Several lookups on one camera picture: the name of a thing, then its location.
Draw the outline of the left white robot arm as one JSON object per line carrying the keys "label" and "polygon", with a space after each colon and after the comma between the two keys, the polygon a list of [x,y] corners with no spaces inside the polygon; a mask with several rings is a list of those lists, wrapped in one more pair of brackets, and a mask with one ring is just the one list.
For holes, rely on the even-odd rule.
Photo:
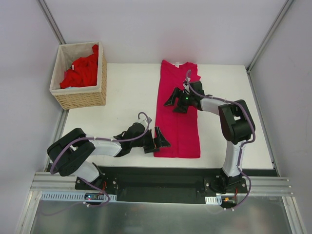
{"label": "left white robot arm", "polygon": [[84,179],[91,189],[97,190],[102,186],[103,178],[96,165],[87,162],[89,156],[122,157],[133,148],[142,148],[147,154],[171,147],[158,126],[155,127],[155,134],[152,135],[149,125],[144,122],[133,123],[111,139],[90,137],[81,128],[75,128],[48,147],[47,154],[53,162],[50,173],[75,175]]}

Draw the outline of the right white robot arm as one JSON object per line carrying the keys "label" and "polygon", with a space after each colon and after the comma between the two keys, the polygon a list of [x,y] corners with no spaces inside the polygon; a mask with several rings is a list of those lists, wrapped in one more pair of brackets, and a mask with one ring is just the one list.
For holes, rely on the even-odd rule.
{"label": "right white robot arm", "polygon": [[174,106],[174,112],[185,114],[190,106],[219,116],[221,131],[227,141],[225,161],[220,175],[210,182],[210,189],[225,194],[242,180],[241,161],[245,146],[254,142],[255,124],[246,102],[226,101],[205,95],[200,81],[183,82],[184,89],[174,88],[164,106]]}

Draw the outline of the magenta t shirt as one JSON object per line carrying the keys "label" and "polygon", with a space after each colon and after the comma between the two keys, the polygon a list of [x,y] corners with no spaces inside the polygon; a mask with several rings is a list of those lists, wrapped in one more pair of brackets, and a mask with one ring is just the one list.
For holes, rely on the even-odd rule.
{"label": "magenta t shirt", "polygon": [[184,89],[183,82],[188,70],[191,70],[192,81],[200,80],[197,65],[194,63],[187,62],[177,67],[166,60],[161,62],[155,125],[160,128],[171,146],[160,149],[154,153],[154,157],[200,158],[197,109],[192,107],[186,114],[181,114],[173,112],[173,106],[164,106],[176,87]]}

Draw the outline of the wicker laundry basket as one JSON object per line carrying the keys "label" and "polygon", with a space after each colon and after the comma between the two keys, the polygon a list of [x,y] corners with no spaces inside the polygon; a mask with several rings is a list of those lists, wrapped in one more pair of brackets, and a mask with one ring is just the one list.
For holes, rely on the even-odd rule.
{"label": "wicker laundry basket", "polygon": [[[92,46],[98,45],[97,85],[61,89],[64,73],[72,67],[72,63],[80,57],[87,57],[93,53]],[[107,61],[101,41],[74,44],[61,44],[50,82],[50,93],[64,110],[82,107],[103,106],[106,104]]]}

